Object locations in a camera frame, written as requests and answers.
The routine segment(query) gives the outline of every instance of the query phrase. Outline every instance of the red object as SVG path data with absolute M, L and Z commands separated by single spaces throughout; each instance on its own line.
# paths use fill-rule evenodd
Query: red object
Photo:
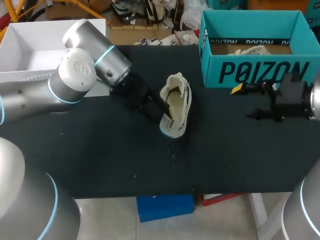
M 200 29 L 198 30 L 194 30 L 195 35 L 199 38 L 199 34 L 200 34 Z
M 9 13 L 6 13 L 5 15 L 0 17 L 0 30 L 5 29 L 10 23 L 11 17 Z
M 242 195 L 242 193 L 230 193 L 230 194 L 224 194 L 222 196 L 217 196 L 217 197 L 213 197 L 213 198 L 206 199 L 206 200 L 203 199 L 202 195 L 199 195 L 199 201 L 202 203 L 203 206 L 209 206 L 211 204 L 216 204 L 216 203 L 219 203 L 224 200 L 231 199 L 231 198 L 234 198 L 234 197 L 237 197 L 240 195 Z

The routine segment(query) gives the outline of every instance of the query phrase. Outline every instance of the poizon box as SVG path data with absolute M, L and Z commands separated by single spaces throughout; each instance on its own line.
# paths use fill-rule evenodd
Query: poizon box
M 233 55 L 264 45 L 270 55 Z M 300 11 L 208 10 L 201 19 L 199 53 L 204 85 L 233 88 L 299 72 L 312 83 L 320 46 Z

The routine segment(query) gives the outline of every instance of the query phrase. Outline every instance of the open box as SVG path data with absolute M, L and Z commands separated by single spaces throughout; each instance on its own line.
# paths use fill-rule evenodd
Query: open box
M 67 53 L 63 36 L 77 21 L 11 23 L 0 45 L 0 82 L 19 81 L 52 73 Z M 106 35 L 105 19 L 89 21 Z M 99 86 L 94 86 L 95 89 L 99 89 L 102 84 L 97 82 L 97 85 Z
M 258 45 L 271 55 L 228 55 Z M 284 73 L 294 71 L 311 84 L 320 66 L 320 46 L 300 11 L 204 11 L 199 53 L 207 88 L 280 83 Z

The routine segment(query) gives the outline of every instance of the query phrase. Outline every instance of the white sneaker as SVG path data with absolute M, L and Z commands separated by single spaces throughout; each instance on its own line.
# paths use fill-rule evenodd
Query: white sneaker
M 192 94 L 189 83 L 179 72 L 166 80 L 160 91 L 160 97 L 170 105 L 170 119 L 166 114 L 160 121 L 160 130 L 171 138 L 181 137 L 187 126 L 187 118 L 191 105 Z
M 241 49 L 238 49 L 228 55 L 271 55 L 271 53 L 267 51 L 265 46 L 259 45 L 259 46 L 253 46 L 244 51 L 241 51 Z

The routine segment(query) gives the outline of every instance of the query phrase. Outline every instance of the black table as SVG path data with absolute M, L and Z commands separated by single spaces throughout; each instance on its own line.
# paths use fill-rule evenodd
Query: black table
M 0 127 L 0 137 L 75 198 L 287 192 L 320 157 L 320 121 L 256 121 L 244 111 L 267 108 L 266 96 L 204 88 L 198 46 L 119 49 L 154 88 L 177 72 L 190 82 L 192 110 L 181 139 L 164 136 L 111 96 Z

